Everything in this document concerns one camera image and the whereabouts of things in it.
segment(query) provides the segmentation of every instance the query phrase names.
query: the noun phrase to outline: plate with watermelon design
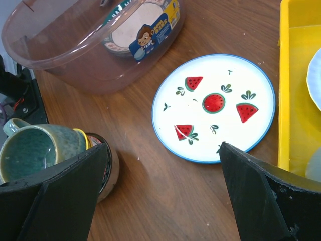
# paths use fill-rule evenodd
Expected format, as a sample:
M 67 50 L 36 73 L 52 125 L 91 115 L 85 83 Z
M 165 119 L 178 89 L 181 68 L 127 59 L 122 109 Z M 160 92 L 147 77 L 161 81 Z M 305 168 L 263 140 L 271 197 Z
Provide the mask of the plate with watermelon design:
M 264 72 L 243 58 L 213 54 L 172 72 L 158 89 L 152 122 L 171 152 L 198 163 L 219 163 L 226 141 L 249 151 L 265 136 L 275 93 Z

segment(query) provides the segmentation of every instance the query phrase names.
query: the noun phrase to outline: wood grain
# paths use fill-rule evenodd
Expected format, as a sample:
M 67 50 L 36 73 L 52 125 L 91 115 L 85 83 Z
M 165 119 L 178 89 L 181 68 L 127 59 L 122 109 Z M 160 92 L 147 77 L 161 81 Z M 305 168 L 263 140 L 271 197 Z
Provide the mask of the wood grain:
M 185 3 L 186 22 L 171 48 L 123 91 L 89 96 L 48 73 L 37 73 L 51 123 L 99 133 L 119 154 L 119 181 L 97 206 L 90 241 L 239 240 L 221 166 L 191 163 L 170 153 L 153 131 L 151 106 L 174 69 L 212 53 L 234 54 L 257 64 L 277 95 L 280 1 Z M 278 113 L 267 135 L 250 151 L 273 164 L 277 120 Z

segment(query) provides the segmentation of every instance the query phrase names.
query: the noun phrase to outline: yellow plastic bin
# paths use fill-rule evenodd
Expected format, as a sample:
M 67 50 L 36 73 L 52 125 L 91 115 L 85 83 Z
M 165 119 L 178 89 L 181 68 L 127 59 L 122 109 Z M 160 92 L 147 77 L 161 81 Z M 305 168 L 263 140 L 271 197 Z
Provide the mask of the yellow plastic bin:
M 321 48 L 321 1 L 283 0 L 280 13 L 278 166 L 305 176 L 321 147 L 321 112 L 306 85 L 308 65 Z
M 118 91 L 155 65 L 183 26 L 183 0 L 24 0 L 2 31 L 21 65 L 81 91 Z

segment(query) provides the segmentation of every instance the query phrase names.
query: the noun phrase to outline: mug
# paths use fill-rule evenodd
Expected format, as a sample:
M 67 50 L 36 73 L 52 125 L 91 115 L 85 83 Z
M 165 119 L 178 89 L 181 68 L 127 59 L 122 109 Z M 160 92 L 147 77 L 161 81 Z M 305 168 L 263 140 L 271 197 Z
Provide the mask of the mug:
M 60 125 L 31 125 L 13 118 L 3 129 L 8 138 L 0 150 L 0 184 L 65 161 L 88 145 L 80 131 Z

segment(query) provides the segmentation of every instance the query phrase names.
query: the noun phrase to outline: cartoon monkey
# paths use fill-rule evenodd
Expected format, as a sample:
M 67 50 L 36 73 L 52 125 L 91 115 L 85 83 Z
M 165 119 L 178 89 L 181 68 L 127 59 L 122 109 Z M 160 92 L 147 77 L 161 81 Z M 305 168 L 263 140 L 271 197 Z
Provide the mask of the cartoon monkey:
M 147 54 L 154 49 L 155 41 L 151 39 L 153 34 L 154 30 L 147 25 L 142 26 L 137 34 L 138 44 Z

